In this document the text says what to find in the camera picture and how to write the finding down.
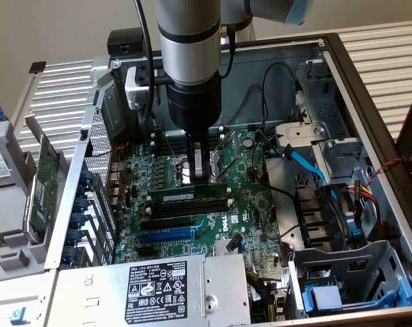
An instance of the blue pcie slot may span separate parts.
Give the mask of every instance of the blue pcie slot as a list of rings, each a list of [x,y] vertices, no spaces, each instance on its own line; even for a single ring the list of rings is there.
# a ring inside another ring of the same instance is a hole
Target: blue pcie slot
[[[158,232],[139,235],[139,243],[162,242],[164,240],[182,240],[186,238],[195,239],[195,230],[184,228],[181,230],[170,230],[169,232]]]

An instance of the robot end effector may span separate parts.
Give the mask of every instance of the robot end effector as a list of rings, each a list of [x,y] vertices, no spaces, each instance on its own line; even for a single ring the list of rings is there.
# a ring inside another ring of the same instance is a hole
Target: robot end effector
[[[140,0],[135,3],[142,16],[149,57],[150,42],[142,6]],[[312,0],[155,0],[163,68],[166,80],[170,81],[164,83],[170,116],[186,132],[192,183],[208,182],[208,129],[221,115],[221,80],[232,67],[235,32],[245,28],[253,16],[300,24],[311,3]],[[226,26],[232,56],[224,76],[219,74],[221,26]],[[149,67],[153,67],[152,61],[148,58]],[[150,86],[151,79],[154,76],[149,74]],[[152,101],[153,96],[149,95],[148,101]]]

